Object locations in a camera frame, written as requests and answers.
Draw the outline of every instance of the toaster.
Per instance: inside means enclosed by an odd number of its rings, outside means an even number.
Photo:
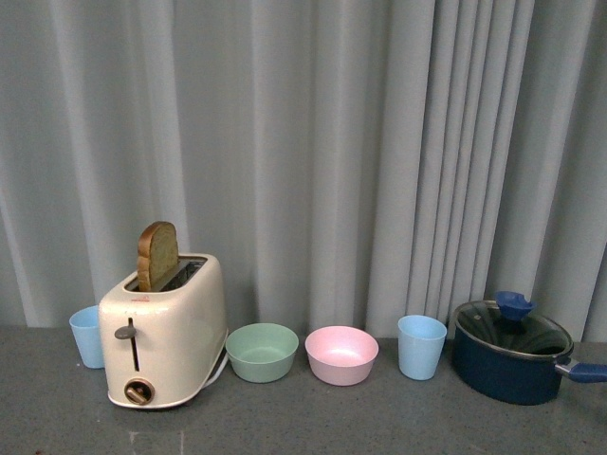
[[[208,381],[228,336],[219,262],[180,254],[151,292],[139,291],[133,272],[101,300],[99,325],[112,403],[136,409],[185,403]]]

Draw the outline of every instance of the toaster knob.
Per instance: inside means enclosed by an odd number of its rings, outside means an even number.
[[[154,387],[144,379],[133,379],[124,387],[124,395],[131,403],[145,406],[154,398]]]

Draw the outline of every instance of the lid handle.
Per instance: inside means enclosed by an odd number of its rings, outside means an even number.
[[[521,320],[537,306],[535,301],[525,300],[523,294],[511,291],[496,292],[495,301],[502,316],[509,320]]]

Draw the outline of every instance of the cup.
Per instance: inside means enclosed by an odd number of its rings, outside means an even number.
[[[447,327],[428,316],[398,320],[398,367],[407,377],[424,381],[434,376],[445,344]]]
[[[88,368],[103,368],[98,311],[97,305],[89,306],[74,313],[69,319],[78,351],[83,358],[84,366]]]

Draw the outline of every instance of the toaster slot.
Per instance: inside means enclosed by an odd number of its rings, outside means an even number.
[[[179,258],[178,264],[165,273],[152,287],[152,292],[167,292],[179,289],[202,268],[206,261],[206,258]],[[131,292],[141,292],[139,291],[139,281],[137,279],[129,282],[125,286],[125,289]]]

